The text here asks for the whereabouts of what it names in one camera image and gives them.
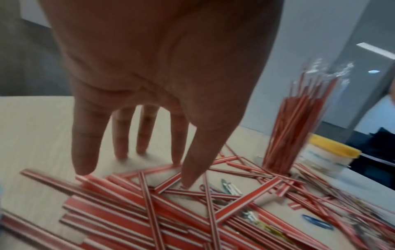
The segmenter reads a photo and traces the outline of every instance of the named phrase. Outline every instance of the white container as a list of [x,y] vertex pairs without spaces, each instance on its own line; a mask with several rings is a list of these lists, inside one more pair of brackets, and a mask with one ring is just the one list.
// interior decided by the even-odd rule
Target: white container
[[359,150],[347,145],[313,135],[300,156],[307,165],[336,178],[359,154]]

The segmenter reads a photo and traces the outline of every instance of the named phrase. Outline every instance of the blue paper clip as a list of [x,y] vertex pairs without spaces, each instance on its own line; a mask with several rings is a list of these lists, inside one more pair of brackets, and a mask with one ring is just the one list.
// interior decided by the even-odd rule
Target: blue paper clip
[[302,215],[302,217],[303,217],[303,219],[307,220],[308,222],[312,223],[313,225],[333,231],[333,226],[325,221],[318,220],[318,219],[310,217],[308,215]]

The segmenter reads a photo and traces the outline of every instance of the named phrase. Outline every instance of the beige table surface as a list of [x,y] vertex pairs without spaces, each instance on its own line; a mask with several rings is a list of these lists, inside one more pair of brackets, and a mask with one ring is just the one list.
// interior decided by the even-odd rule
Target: beige table surface
[[[61,208],[67,199],[50,187],[23,177],[19,172],[25,168],[35,168],[50,175],[74,182],[74,170],[70,157],[73,99],[71,97],[1,97],[0,98],[0,186],[1,206],[23,218],[36,223],[74,242],[81,242],[84,235],[58,222],[65,213]],[[98,168],[94,175],[102,177],[112,172],[125,172],[148,168],[171,162],[169,113],[161,110],[155,124],[148,154],[144,157],[134,153],[139,109],[136,110],[130,130],[130,159],[124,163],[114,158],[111,141],[111,124],[106,130],[100,149]],[[190,127],[188,145],[195,129]],[[269,137],[238,127],[229,139],[229,145],[239,155],[252,159],[256,148],[265,151]],[[173,175],[163,173],[149,176],[150,185],[155,185]],[[209,181],[220,187],[220,179],[236,184],[242,192],[248,193],[258,187],[258,183],[232,175],[209,173]],[[197,189],[201,180],[192,187]],[[207,215],[205,207],[193,201],[173,198],[174,201]],[[305,233],[322,241],[334,250],[354,249],[337,229],[329,231],[313,226],[301,219],[301,214],[311,215],[306,210],[293,211],[289,200],[278,199],[275,195],[265,195],[259,203],[265,209],[279,216]],[[34,249],[8,233],[0,235],[1,250]]]

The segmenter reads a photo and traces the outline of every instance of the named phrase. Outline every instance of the bundle of straws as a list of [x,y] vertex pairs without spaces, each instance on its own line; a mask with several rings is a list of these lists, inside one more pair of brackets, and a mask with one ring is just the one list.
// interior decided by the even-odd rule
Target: bundle of straws
[[263,159],[262,167],[281,175],[289,173],[293,162],[328,109],[328,101],[339,97],[348,84],[344,78],[352,64],[328,74],[317,70],[319,61],[306,67],[299,82],[293,82],[284,98]]

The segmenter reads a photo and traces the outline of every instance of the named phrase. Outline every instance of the yellow lid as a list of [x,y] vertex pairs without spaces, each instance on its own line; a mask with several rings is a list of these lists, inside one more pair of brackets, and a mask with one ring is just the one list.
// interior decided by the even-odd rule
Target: yellow lid
[[361,153],[361,151],[358,149],[344,145],[342,143],[338,143],[334,140],[316,134],[313,134],[311,136],[309,143],[341,157],[355,159],[358,158]]

